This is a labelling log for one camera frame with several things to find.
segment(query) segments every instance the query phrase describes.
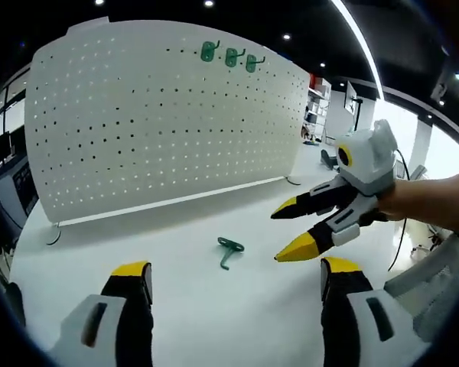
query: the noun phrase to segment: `green hook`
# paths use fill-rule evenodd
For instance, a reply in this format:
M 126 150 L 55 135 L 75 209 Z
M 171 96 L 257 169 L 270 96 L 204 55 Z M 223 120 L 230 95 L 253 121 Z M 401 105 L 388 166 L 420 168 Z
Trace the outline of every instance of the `green hook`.
M 246 52 L 246 49 L 243 49 L 241 54 L 238 54 L 238 51 L 235 48 L 229 48 L 226 50 L 226 60 L 225 64 L 227 67 L 235 67 L 237 63 L 237 59 L 240 56 L 243 56 Z
M 265 56 L 260 61 L 257 61 L 257 58 L 255 57 L 255 55 L 248 55 L 246 57 L 246 71 L 248 71 L 249 73 L 254 73 L 256 69 L 256 64 L 264 63 L 264 62 L 265 62 Z
M 202 61 L 210 63 L 214 59 L 214 50 L 221 45 L 221 41 L 214 42 L 206 41 L 202 44 L 202 50 L 200 51 L 200 58 Z
M 223 237 L 218 237 L 217 241 L 220 243 L 220 245 L 223 245 L 224 247 L 228 248 L 228 251 L 226 251 L 226 254 L 224 254 L 223 259 L 220 262 L 220 266 L 224 270 L 229 270 L 230 268 L 224 265 L 226 263 L 226 260 L 228 260 L 228 258 L 230 258 L 230 256 L 234 252 L 245 251 L 245 248 L 243 247 L 243 245 L 240 245 L 237 242 L 230 241 L 229 239 L 224 239 Z

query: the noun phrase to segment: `white pegboard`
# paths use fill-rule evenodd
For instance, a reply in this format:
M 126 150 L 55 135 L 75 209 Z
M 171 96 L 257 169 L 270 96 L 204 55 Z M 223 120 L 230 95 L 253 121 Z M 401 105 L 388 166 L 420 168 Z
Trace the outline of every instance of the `white pegboard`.
M 200 58 L 204 41 L 214 60 Z M 230 68 L 226 49 L 246 56 Z M 35 55 L 25 134 L 51 222 L 289 174 L 309 74 L 241 37 L 124 21 L 70 31 Z

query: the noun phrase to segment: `red object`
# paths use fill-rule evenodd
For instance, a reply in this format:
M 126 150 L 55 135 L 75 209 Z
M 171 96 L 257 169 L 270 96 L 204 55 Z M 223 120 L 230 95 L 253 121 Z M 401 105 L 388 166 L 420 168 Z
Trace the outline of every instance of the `red object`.
M 309 73 L 309 87 L 314 89 L 314 84 L 316 84 L 316 76 L 314 76 L 312 73 Z

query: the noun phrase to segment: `ceiling light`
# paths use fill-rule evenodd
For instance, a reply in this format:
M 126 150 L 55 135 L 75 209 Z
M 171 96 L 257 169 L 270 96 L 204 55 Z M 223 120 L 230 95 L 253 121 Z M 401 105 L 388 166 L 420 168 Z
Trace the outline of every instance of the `ceiling light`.
M 352 18 L 352 15 L 349 13 L 345 5 L 341 0 L 331 0 L 334 3 L 337 10 L 342 14 L 343 19 L 347 22 L 348 26 L 352 30 L 356 39 L 359 41 L 362 51 L 366 55 L 367 63 L 369 64 L 370 71 L 373 73 L 374 81 L 376 82 L 377 92 L 380 99 L 384 99 L 383 86 L 381 85 L 381 79 L 379 78 L 379 73 L 377 71 L 376 63 L 374 63 L 373 55 L 370 52 L 369 46 L 367 46 L 366 39 L 364 38 L 362 32 L 359 29 L 359 26 Z

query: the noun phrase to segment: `human arm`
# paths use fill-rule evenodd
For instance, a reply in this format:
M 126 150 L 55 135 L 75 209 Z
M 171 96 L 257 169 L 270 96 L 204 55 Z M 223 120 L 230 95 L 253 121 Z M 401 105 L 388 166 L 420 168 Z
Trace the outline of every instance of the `human arm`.
M 397 180 L 379 198 L 379 210 L 459 232 L 459 174 L 444 180 Z

